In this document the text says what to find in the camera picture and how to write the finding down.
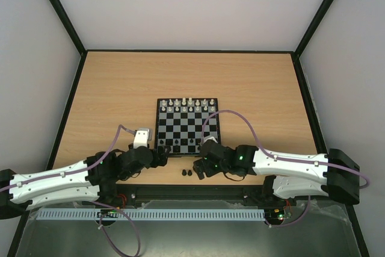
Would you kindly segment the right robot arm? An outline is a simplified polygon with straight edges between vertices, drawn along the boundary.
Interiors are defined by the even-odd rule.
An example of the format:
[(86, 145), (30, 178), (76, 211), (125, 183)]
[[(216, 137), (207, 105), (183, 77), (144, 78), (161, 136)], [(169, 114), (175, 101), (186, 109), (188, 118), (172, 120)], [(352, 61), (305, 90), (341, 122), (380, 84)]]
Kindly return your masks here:
[(298, 196), (325, 196), (346, 205), (360, 202), (359, 166), (343, 151), (296, 155), (264, 151), (257, 146), (239, 145), (232, 149), (207, 140), (193, 170), (199, 179), (216, 174), (264, 175), (263, 199), (277, 203)]

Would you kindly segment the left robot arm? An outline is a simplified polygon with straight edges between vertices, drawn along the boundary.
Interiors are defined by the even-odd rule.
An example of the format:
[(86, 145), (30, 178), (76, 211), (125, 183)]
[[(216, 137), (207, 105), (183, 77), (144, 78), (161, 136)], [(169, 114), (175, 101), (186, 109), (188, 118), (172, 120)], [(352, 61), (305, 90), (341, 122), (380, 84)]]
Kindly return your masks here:
[(112, 202), (117, 196), (117, 181), (138, 175), (142, 169), (165, 166), (170, 151), (170, 146), (140, 146), (126, 152), (99, 152), (67, 167), (40, 173), (1, 170), (1, 219), (56, 203)]

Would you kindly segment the black silver chess board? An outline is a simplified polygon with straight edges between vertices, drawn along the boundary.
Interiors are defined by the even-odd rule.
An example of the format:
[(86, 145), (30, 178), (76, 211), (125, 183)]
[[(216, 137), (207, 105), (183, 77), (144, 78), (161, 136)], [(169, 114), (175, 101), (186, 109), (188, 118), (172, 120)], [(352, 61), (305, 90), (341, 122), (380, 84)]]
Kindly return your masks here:
[[(167, 145), (167, 140), (173, 140), (171, 145), (171, 156), (197, 156), (197, 139), (202, 139), (206, 136), (214, 136), (218, 143), (221, 142), (220, 120), (219, 116), (210, 115), (218, 111), (217, 98), (192, 98), (193, 104), (188, 105), (186, 98), (186, 105), (182, 105), (182, 99), (170, 98), (173, 100), (173, 106), (169, 106), (169, 99), (159, 98), (157, 100), (156, 112), (156, 126), (155, 126), (155, 147), (161, 146), (160, 140), (164, 140), (163, 145)], [(199, 99), (200, 105), (196, 106), (196, 100)], [(207, 100), (208, 111), (203, 111), (205, 107), (202, 101)], [(211, 99), (214, 99), (214, 105), (210, 104)], [(166, 101), (166, 106), (162, 106), (162, 100)], [(162, 107), (166, 107), (166, 111), (162, 112)], [(173, 107), (173, 112), (168, 112), (168, 107)], [(175, 107), (180, 107), (179, 112), (175, 112)], [(181, 112), (181, 108), (186, 107), (187, 112)], [(193, 112), (189, 112), (189, 107), (194, 107)], [(200, 107), (200, 112), (195, 112), (195, 107)], [(174, 140), (178, 139), (179, 144), (176, 145)], [(194, 139), (194, 144), (190, 144), (189, 140)], [(173, 147), (179, 146), (180, 152), (173, 152)]]

